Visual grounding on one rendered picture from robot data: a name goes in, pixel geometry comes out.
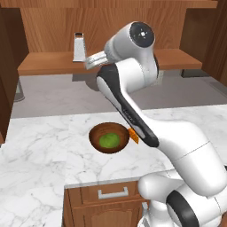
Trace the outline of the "open wooden wall cabinet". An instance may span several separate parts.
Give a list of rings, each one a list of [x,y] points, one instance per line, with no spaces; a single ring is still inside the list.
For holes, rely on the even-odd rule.
[[[185,14],[188,9],[216,6],[216,0],[74,0],[54,8],[22,8],[29,54],[19,74],[86,74],[82,63],[73,62],[74,33],[84,34],[92,55],[132,21],[152,27],[161,70],[200,69],[202,62],[181,46]]]

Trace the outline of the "green salad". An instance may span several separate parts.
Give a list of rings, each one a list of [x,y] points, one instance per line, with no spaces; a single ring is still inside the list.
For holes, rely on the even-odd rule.
[[[115,133],[107,133],[99,138],[99,145],[104,148],[115,148],[120,144],[120,137]]]

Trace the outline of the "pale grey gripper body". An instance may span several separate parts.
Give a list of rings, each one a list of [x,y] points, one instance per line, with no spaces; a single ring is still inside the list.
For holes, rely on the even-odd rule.
[[[108,62],[106,54],[104,51],[100,51],[96,54],[93,54],[85,59],[85,67],[87,70],[90,70],[94,67],[101,66]]]

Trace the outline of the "grey round object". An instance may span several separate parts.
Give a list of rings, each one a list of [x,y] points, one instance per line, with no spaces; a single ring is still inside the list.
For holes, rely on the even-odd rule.
[[[18,84],[17,84],[15,96],[14,96],[14,101],[20,102],[24,98],[25,98],[25,96],[24,96],[24,92],[23,92],[23,89],[22,89],[22,86],[21,86],[21,82],[20,82],[20,80],[18,80]]]

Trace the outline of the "wooden base cabinet door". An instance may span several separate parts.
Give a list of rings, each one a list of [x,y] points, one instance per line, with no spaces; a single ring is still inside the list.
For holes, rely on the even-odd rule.
[[[125,200],[73,208],[74,227],[137,227],[146,200]]]

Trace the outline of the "orange cheese wedge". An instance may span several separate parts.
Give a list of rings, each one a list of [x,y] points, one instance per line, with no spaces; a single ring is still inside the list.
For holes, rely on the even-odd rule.
[[[136,143],[138,143],[139,137],[138,137],[137,133],[136,133],[132,128],[129,128],[129,136],[130,136],[130,138],[133,139]]]

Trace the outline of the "wooden drawer front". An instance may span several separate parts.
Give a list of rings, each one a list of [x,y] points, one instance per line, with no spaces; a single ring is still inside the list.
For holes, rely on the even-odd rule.
[[[128,187],[128,190],[129,190],[128,197],[121,197],[121,198],[114,198],[114,199],[107,199],[107,200],[98,199],[98,190],[102,190],[103,193],[122,192],[124,186]],[[138,197],[140,197],[140,195],[137,189],[137,181],[114,183],[114,184],[99,184],[99,185],[87,186],[82,188],[83,204],[129,200],[129,199],[138,198]]]

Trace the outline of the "dark wooden cabinet door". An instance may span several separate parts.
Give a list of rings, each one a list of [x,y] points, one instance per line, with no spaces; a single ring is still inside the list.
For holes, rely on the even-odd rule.
[[[227,87],[227,0],[218,0],[202,70]]]
[[[0,5],[0,144],[6,140],[19,80],[18,67],[27,55],[20,9]]]

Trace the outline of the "brown wooden salad bowl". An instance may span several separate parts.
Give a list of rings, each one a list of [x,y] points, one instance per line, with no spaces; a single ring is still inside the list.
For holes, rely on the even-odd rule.
[[[115,133],[120,137],[120,144],[115,148],[104,148],[99,145],[99,138],[107,133]],[[89,140],[92,146],[101,153],[117,153],[129,142],[128,130],[119,123],[104,122],[96,125],[90,130]]]

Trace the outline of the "grey metal cheese grater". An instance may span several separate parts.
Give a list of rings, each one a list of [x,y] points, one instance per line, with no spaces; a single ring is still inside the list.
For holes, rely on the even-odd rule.
[[[85,59],[86,59],[86,48],[85,48],[83,33],[75,33],[73,62],[84,62]]]

